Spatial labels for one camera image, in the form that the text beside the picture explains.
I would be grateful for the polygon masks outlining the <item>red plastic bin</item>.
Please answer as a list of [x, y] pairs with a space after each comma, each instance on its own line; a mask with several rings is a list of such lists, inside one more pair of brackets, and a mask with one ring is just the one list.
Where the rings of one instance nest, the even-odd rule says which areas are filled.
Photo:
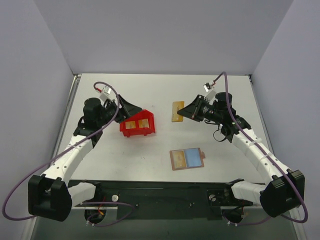
[[[148, 119], [149, 127], [139, 128], [138, 121], [140, 119]], [[126, 129], [125, 123], [128, 121], [135, 121], [136, 128], [135, 129]], [[156, 133], [154, 114], [146, 109], [143, 109], [138, 114], [128, 118], [124, 122], [119, 124], [119, 131], [123, 134], [124, 137], [132, 137], [132, 136], [147, 136], [150, 134]]]

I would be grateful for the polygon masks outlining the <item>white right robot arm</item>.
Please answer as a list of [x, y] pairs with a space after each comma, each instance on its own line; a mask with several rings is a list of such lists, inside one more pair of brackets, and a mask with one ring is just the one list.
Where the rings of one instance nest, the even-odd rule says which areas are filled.
[[208, 120], [219, 126], [224, 138], [237, 147], [255, 167], [263, 184], [237, 179], [227, 183], [224, 201], [230, 205], [245, 200], [262, 206], [270, 217], [277, 217], [302, 205], [305, 176], [281, 163], [262, 143], [251, 125], [232, 107], [232, 95], [219, 92], [210, 103], [198, 95], [177, 114], [196, 122]]

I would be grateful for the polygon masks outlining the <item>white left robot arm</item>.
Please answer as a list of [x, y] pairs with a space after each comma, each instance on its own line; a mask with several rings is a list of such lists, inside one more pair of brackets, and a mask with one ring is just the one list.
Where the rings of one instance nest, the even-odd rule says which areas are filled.
[[28, 181], [28, 211], [31, 215], [63, 222], [71, 209], [83, 202], [92, 206], [103, 200], [100, 183], [82, 180], [69, 186], [71, 176], [85, 156], [94, 149], [103, 134], [103, 126], [118, 124], [142, 111], [121, 96], [118, 102], [106, 98], [85, 100], [83, 116], [70, 139], [67, 148], [54, 159], [53, 164], [41, 175], [33, 175]]

